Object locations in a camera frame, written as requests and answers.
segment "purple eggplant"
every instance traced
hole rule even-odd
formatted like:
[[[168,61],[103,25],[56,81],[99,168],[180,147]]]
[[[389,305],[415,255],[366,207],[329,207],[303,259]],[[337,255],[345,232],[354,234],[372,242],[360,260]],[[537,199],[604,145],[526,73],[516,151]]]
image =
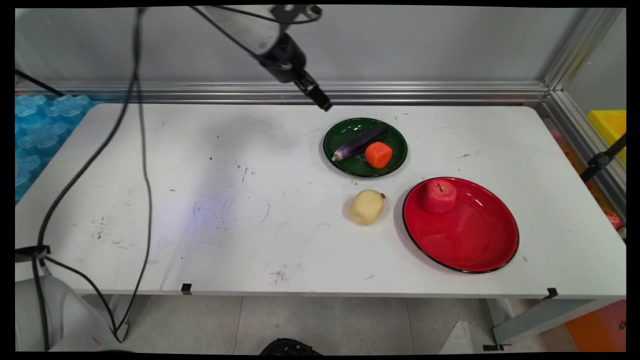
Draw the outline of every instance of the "purple eggplant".
[[[378,125],[362,130],[354,138],[340,146],[333,153],[331,161],[341,161],[350,156],[360,154],[367,149],[367,146],[375,141],[379,141],[380,137],[385,134],[386,130],[387,128],[384,125]]]

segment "apple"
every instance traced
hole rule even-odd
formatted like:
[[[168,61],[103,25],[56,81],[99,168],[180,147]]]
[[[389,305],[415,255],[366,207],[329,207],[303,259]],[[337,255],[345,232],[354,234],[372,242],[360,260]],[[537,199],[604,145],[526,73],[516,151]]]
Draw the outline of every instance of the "apple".
[[[456,187],[446,180],[434,179],[427,183],[426,209],[434,214],[444,214],[456,204]]]

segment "carrot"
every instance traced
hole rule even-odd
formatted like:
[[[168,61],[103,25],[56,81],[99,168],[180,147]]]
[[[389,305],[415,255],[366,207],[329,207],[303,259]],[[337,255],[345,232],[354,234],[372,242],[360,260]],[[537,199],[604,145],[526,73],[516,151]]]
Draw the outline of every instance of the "carrot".
[[[364,157],[374,168],[383,168],[387,166],[393,153],[394,151],[387,144],[374,142],[367,147]]]

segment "gray floor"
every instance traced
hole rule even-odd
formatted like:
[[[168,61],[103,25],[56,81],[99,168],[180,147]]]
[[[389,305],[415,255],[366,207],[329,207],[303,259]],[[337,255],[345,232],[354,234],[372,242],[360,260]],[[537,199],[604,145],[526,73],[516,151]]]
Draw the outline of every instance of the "gray floor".
[[[125,345],[136,352],[259,354],[276,338],[293,338],[324,355],[437,354],[458,320],[468,322],[474,352],[492,344],[491,316],[478,299],[140,296]],[[560,326],[506,351],[576,349]]]

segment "potato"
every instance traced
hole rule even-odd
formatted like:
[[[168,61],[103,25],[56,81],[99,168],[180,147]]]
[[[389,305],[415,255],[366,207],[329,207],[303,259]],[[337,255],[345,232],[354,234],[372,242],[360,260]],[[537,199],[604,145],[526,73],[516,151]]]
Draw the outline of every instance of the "potato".
[[[362,190],[351,204],[351,219],[356,224],[371,225],[382,214],[385,194],[375,190]]]

